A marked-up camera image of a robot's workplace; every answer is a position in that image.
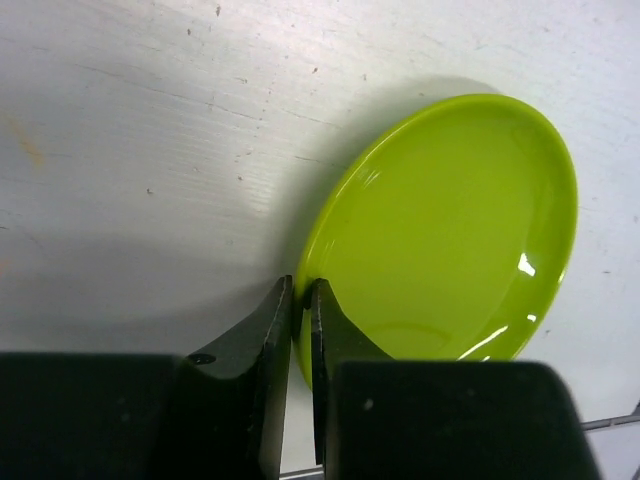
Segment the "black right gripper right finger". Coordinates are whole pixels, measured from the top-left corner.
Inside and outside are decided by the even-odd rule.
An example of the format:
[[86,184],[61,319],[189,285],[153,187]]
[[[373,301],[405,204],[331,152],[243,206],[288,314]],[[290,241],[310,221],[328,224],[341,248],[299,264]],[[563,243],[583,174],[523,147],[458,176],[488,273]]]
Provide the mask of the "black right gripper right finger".
[[343,312],[326,279],[310,288],[315,458],[327,479],[393,474],[393,367]]

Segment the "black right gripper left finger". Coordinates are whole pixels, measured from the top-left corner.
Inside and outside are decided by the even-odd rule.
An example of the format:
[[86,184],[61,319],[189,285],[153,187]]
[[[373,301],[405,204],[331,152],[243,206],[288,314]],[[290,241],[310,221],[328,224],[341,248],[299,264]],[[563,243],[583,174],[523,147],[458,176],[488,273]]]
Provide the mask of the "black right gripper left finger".
[[202,479],[277,479],[291,348],[293,279],[279,278],[245,319],[187,356],[188,446]]

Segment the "lime green plate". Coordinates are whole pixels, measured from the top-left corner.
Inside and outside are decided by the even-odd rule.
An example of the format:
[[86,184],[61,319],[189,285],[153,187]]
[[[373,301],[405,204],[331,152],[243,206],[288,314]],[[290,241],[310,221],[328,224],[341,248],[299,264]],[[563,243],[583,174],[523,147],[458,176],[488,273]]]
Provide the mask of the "lime green plate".
[[329,282],[395,359],[515,358],[547,314],[577,228],[554,125],[500,94],[436,102],[374,141],[329,194],[296,272]]

